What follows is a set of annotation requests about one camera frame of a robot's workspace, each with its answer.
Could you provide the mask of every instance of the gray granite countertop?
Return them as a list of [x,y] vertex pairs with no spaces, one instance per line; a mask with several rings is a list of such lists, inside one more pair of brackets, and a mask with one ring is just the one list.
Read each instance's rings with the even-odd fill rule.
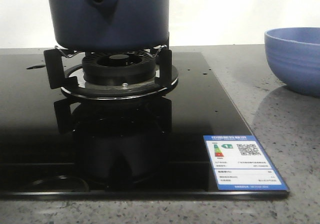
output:
[[320,223],[320,99],[288,90],[269,69],[263,45],[171,49],[203,54],[290,187],[288,199],[2,200],[0,223]]

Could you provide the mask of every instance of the white wall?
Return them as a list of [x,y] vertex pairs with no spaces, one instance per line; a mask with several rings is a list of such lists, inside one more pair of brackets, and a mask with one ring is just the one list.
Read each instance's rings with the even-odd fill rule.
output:
[[[320,0],[170,0],[170,44],[262,44],[265,30],[320,26]],[[0,48],[56,44],[48,0],[0,0]]]

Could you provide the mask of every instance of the blue pot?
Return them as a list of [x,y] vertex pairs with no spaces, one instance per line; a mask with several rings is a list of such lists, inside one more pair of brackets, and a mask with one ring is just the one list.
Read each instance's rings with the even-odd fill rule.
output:
[[320,28],[265,32],[265,53],[273,73],[290,89],[320,96]]
[[168,40],[169,0],[49,0],[55,38],[71,50],[141,50]]

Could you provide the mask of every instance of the blue bowl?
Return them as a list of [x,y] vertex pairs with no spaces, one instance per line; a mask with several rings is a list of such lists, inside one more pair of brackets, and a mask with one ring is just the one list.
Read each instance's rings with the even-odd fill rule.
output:
[[273,73],[293,91],[320,96],[320,28],[265,32],[265,54]]

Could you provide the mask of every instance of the qr code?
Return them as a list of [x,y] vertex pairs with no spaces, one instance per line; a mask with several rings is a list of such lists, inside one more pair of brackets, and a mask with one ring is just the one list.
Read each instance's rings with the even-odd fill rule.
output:
[[237,144],[241,155],[261,155],[255,144]]

